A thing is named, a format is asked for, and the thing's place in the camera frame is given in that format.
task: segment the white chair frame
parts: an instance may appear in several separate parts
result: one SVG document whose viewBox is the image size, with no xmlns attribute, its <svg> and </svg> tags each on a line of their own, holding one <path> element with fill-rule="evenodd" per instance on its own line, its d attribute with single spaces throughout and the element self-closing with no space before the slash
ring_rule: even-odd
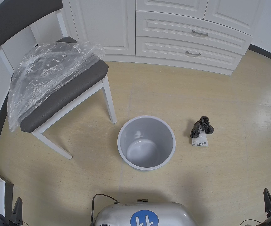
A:
<svg viewBox="0 0 271 226">
<path fill-rule="evenodd" d="M 63 35 L 63 37 L 67 37 L 68 33 L 67 33 L 67 30 L 66 30 L 66 27 L 65 27 L 65 24 L 64 24 L 64 20 L 63 20 L 61 11 L 57 10 L 57 11 L 55 11 L 55 13 L 57 15 L 57 19 L 58 19 L 58 22 L 59 22 L 59 25 L 60 25 L 62 35 Z M 9 62 L 9 60 L 8 60 L 2 46 L 0 47 L 0 56 L 2 58 L 2 61 L 5 64 L 6 68 L 9 70 L 10 74 L 12 75 L 13 72 L 14 72 L 14 69 L 13 69 L 12 65 L 10 64 L 10 62 Z M 53 142 L 51 142 L 42 133 L 45 130 L 47 130 L 51 125 L 53 125 L 56 121 L 58 121 L 61 117 L 63 117 L 66 113 L 71 111 L 73 108 L 75 108 L 77 105 L 79 105 L 81 102 L 86 100 L 88 97 L 90 97 L 91 95 L 93 95 L 94 93 L 96 93 L 100 89 L 102 89 L 102 91 L 103 91 L 105 102 L 106 102 L 107 109 L 108 109 L 108 113 L 109 113 L 109 116 L 111 118 L 111 122 L 113 124 L 115 124 L 117 122 L 117 119 L 116 119 L 115 109 L 114 109 L 114 106 L 113 106 L 113 100 L 112 100 L 112 97 L 111 97 L 111 89 L 109 87 L 108 77 L 106 75 L 102 80 L 97 82 L 95 85 L 93 85 L 91 88 L 89 88 L 88 90 L 83 92 L 76 99 L 74 99 L 73 101 L 68 103 L 61 110 L 56 112 L 50 119 L 48 119 L 45 123 L 43 123 L 41 126 L 36 128 L 32 132 L 32 134 L 34 136 L 36 136 L 40 141 L 42 141 L 43 143 L 48 145 L 50 148 L 54 149 L 56 152 L 60 153 L 61 155 L 65 156 L 68 159 L 71 159 L 72 155 L 70 153 L 68 153 L 66 150 L 64 150 L 60 146 L 58 146 L 58 145 L 54 144 Z"/>
</svg>

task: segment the white logo symbol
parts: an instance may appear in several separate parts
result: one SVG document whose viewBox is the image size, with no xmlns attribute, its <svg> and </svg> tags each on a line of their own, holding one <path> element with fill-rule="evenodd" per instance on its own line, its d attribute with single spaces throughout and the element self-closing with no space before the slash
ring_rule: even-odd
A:
<svg viewBox="0 0 271 226">
<path fill-rule="evenodd" d="M 146 217 L 146 226 L 150 226 L 151 224 L 153 224 L 153 221 L 151 223 L 149 223 L 148 215 L 146 215 L 145 217 Z M 144 223 L 140 224 L 138 217 L 135 217 L 135 220 L 136 220 L 136 226 L 143 226 L 144 225 Z"/>
</svg>

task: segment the floor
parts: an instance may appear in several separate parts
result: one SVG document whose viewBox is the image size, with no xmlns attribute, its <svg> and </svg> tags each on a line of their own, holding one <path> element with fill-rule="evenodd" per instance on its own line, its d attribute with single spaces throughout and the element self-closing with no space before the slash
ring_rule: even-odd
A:
<svg viewBox="0 0 271 226">
<path fill-rule="evenodd" d="M 238 226 L 265 220 L 263 190 L 271 193 L 271 59 L 247 51 L 231 76 L 162 65 L 108 62 L 118 122 L 101 91 L 44 134 L 68 150 L 67 160 L 32 134 L 0 138 L 0 175 L 23 200 L 23 220 L 36 225 L 89 225 L 92 197 L 120 202 L 178 202 L 200 226 Z M 172 159 L 155 171 L 124 163 L 120 128 L 138 115 L 166 121 L 176 137 Z M 209 147 L 191 145 L 190 130 L 203 115 L 215 128 Z M 97 197 L 95 215 L 113 201 Z"/>
</svg>

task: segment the metal handle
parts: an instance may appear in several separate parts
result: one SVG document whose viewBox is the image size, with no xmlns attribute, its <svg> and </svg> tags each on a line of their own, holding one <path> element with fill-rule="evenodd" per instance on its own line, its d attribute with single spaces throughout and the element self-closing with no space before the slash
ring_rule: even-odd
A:
<svg viewBox="0 0 271 226">
<path fill-rule="evenodd" d="M 208 33 L 201 33 L 201 32 L 196 32 L 194 30 L 192 30 L 192 33 L 198 34 L 198 35 L 203 35 L 203 36 L 208 36 Z"/>
<path fill-rule="evenodd" d="M 186 51 L 186 53 L 187 53 L 188 55 L 196 55 L 196 56 L 201 55 L 201 53 L 198 53 L 198 54 L 193 54 L 193 53 L 190 53 L 190 52 L 188 52 L 188 51 Z"/>
</svg>

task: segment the chair seat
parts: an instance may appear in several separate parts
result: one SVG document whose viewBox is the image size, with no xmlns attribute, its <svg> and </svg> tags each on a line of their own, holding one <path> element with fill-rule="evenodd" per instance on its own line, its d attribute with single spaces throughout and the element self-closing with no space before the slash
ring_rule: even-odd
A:
<svg viewBox="0 0 271 226">
<path fill-rule="evenodd" d="M 65 37 L 59 42 L 77 43 L 71 37 Z M 102 80 L 108 71 L 108 65 L 99 60 L 88 70 L 84 71 L 59 90 L 51 94 L 39 107 L 37 107 L 20 124 L 24 132 L 33 132 L 36 128 L 50 119 L 57 111 L 76 99 L 83 92 Z"/>
</svg>

